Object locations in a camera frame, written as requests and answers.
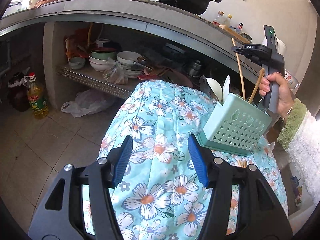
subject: wooden board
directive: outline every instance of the wooden board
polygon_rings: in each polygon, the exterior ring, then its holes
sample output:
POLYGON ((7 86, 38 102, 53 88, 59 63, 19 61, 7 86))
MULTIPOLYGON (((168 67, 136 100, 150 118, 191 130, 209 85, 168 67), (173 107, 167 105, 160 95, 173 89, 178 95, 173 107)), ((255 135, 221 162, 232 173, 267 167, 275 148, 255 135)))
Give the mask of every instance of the wooden board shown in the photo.
POLYGON ((232 35, 234 38, 237 38, 237 39, 241 40, 243 43, 250 43, 246 38, 242 37, 240 34, 236 33, 233 30, 231 30, 226 25, 219 25, 219 27, 224 29, 226 32, 228 32, 230 35, 232 35))

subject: green cuff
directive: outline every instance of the green cuff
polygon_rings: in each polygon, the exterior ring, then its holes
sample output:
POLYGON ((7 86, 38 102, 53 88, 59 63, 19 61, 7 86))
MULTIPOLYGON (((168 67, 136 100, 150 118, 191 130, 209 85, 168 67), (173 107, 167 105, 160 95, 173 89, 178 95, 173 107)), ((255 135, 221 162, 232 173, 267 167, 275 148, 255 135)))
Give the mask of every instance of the green cuff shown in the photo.
POLYGON ((299 99, 294 100, 294 105, 291 113, 288 116, 287 123, 282 129, 278 142, 282 144, 283 149, 288 149, 289 143, 292 141, 294 135, 298 131, 304 116, 306 115, 307 107, 301 103, 299 99))

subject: blue floral tablecloth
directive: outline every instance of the blue floral tablecloth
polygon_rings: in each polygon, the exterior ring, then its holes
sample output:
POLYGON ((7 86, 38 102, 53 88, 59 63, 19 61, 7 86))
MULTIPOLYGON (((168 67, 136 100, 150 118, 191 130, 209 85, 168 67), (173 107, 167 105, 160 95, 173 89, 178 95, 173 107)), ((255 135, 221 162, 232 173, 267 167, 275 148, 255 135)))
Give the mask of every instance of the blue floral tablecloth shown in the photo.
MULTIPOLYGON (((147 81, 139 84, 121 106, 101 143, 98 158, 119 147, 126 135, 132 136, 133 150, 123 181, 110 190, 124 240, 197 238, 212 189, 199 182, 187 143, 190 134, 202 131, 215 105, 198 90, 147 81)), ((280 171, 263 137, 248 157, 217 151, 213 154, 231 165, 258 166, 288 215, 280 171)), ((234 185, 227 234, 236 228, 238 198, 238 186, 234 185)), ((86 230, 94 234, 87 185, 83 186, 83 208, 86 230)))

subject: metal bolt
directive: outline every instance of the metal bolt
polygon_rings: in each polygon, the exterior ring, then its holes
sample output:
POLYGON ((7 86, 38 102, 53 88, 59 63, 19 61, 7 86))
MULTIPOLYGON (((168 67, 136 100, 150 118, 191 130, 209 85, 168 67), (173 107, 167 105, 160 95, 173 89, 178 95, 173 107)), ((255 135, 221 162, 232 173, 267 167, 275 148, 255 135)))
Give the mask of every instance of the metal bolt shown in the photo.
POLYGON ((107 158, 104 158, 104 157, 98 159, 98 163, 99 163, 99 164, 105 164, 107 161, 108 161, 107 158))
POLYGON ((64 166, 65 171, 70 171, 71 169, 72 169, 72 164, 67 164, 66 166, 64 166))
POLYGON ((257 166, 254 165, 254 164, 250 164, 248 168, 249 168, 250 171, 256 171, 257 170, 257 166))
POLYGON ((223 162, 223 160, 219 157, 214 158, 213 161, 215 164, 221 164, 223 162))

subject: cooking oil bottle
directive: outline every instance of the cooking oil bottle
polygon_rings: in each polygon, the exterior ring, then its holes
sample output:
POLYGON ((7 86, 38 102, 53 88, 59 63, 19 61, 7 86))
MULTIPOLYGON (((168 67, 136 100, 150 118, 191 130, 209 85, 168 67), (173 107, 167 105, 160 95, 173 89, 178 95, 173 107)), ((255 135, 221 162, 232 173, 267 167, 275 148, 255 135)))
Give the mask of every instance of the cooking oil bottle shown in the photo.
POLYGON ((25 76, 24 81, 29 85, 27 95, 35 118, 44 118, 49 113, 49 108, 44 98, 42 85, 36 82, 36 75, 33 72, 25 76))

